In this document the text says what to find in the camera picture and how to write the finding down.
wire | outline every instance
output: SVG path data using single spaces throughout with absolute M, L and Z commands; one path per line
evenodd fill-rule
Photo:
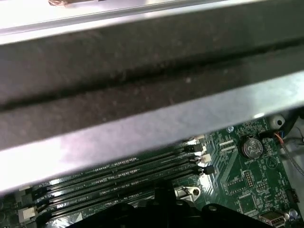
M 285 146 L 285 143 L 284 143 L 283 139 L 277 133 L 275 133 L 275 136 L 280 141 L 281 146 L 282 146 L 283 150 L 285 151 L 285 154 L 288 157 L 288 159 L 291 161 L 291 163 L 294 165 L 294 167 L 299 171 L 299 173 L 304 176 L 304 170 L 298 165 L 298 163 L 296 163 L 296 161 L 294 160 L 294 158 L 290 155 L 290 151 Z

